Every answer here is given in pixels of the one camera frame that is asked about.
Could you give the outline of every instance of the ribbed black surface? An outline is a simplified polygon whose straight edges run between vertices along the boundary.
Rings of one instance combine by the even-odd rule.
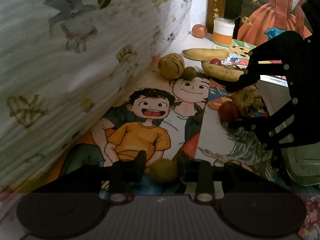
[[[112,207],[92,231],[74,240],[248,240],[227,227],[210,206],[188,196],[136,196],[132,203]],[[283,240],[298,240],[291,235]],[[26,240],[38,240],[27,237]]]

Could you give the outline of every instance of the orange and white container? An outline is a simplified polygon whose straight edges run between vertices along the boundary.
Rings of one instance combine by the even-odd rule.
[[[230,45],[232,42],[234,28],[235,21],[216,17],[213,25],[213,42]]]

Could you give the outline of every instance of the blue glove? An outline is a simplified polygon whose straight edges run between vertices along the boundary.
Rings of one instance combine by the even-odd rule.
[[[266,30],[266,32],[264,34],[266,34],[268,36],[268,40],[271,40],[272,38],[274,38],[284,32],[285,32],[285,30],[281,31],[281,30],[277,29],[276,27],[274,27],[274,28]]]

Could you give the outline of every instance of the patterned fabric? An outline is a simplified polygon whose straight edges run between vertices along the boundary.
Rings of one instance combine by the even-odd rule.
[[[0,192],[84,134],[168,48],[191,2],[1,0]]]

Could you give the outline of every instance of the wooden door frame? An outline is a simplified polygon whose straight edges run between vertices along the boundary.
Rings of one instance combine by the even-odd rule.
[[[214,13],[219,14],[219,17],[223,17],[225,4],[226,4],[226,0],[208,0],[206,27],[209,33],[213,32]]]

